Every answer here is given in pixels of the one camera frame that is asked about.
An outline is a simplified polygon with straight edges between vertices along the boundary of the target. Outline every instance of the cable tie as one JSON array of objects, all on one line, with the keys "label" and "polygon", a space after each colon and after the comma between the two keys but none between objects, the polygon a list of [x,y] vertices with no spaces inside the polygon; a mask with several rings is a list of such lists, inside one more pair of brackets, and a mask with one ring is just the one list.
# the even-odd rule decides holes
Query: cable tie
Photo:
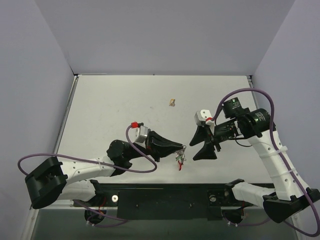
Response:
[{"label": "cable tie", "polygon": [[98,162],[98,165],[99,165],[100,170],[102,170],[102,166],[101,166],[101,162],[100,162],[100,160],[99,160],[99,157],[96,158],[96,161]]}]

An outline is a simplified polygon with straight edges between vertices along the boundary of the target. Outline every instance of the red clip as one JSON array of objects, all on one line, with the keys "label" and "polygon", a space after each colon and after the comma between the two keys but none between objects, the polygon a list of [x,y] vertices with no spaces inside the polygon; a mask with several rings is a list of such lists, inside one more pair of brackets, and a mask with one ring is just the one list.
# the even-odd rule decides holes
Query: red clip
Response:
[{"label": "red clip", "polygon": [[182,165],[183,165],[183,164],[178,160],[178,169],[179,169],[179,171],[181,171]]},{"label": "red clip", "polygon": [[131,128],[136,129],[138,127],[139,127],[139,125],[136,121],[131,123]]}]

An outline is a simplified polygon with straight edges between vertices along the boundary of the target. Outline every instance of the metal screw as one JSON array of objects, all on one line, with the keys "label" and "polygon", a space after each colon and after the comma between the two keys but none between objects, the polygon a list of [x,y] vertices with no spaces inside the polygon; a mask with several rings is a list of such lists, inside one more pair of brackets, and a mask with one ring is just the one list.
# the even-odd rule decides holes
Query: metal screw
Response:
[{"label": "metal screw", "polygon": [[118,196],[117,195],[113,195],[111,198],[112,202],[116,203],[118,202]]},{"label": "metal screw", "polygon": [[215,202],[217,200],[215,195],[210,195],[209,199],[210,199],[210,202]]}]

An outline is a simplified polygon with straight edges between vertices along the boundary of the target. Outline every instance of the white wall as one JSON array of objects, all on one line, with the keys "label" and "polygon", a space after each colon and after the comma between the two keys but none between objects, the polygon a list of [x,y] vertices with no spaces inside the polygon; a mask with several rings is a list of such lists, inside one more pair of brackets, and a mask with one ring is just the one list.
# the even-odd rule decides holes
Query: white wall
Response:
[{"label": "white wall", "polygon": [[[320,1],[296,0],[253,75],[275,101],[275,123],[301,176],[320,189]],[[261,107],[268,103],[259,98]],[[305,229],[315,232],[311,210]]]},{"label": "white wall", "polygon": [[17,161],[53,150],[73,73],[33,0],[1,1],[0,33],[0,239],[17,240],[31,204]]},{"label": "white wall", "polygon": [[251,75],[294,0],[35,0],[77,74]]}]

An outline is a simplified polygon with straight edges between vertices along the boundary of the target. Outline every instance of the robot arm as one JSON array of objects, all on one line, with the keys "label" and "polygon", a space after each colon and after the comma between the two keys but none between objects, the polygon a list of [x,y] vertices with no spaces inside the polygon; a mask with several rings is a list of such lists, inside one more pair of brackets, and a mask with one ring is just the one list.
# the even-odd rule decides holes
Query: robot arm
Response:
[{"label": "robot arm", "polygon": [[[193,160],[217,159],[215,149],[220,152],[220,143],[243,136],[242,139],[247,139],[258,153],[274,185],[274,189],[264,188],[237,179],[225,186],[230,202],[245,201],[264,208],[273,221],[281,223],[309,206],[291,172],[296,175],[312,202],[320,199],[319,191],[310,189],[294,168],[286,153],[288,149],[282,146],[275,125],[273,136],[279,150],[274,148],[269,132],[270,116],[266,110],[243,109],[237,97],[224,102],[222,110],[225,117],[231,119],[219,125],[214,124],[209,110],[204,109],[195,114],[198,127],[190,146],[200,142],[204,142],[204,146]],[[284,155],[291,170],[288,170],[279,153]]]},{"label": "robot arm", "polygon": [[[163,138],[143,123],[133,123],[132,127],[137,128],[133,145],[145,155],[152,156],[156,162],[183,149],[182,144]],[[59,154],[46,159],[25,178],[32,207],[41,209],[62,199],[89,201],[96,195],[96,189],[87,179],[113,177],[125,171],[150,173],[156,169],[131,170],[130,161],[141,157],[141,154],[130,143],[122,140],[112,141],[106,153],[105,156],[90,160],[65,160]]]}]

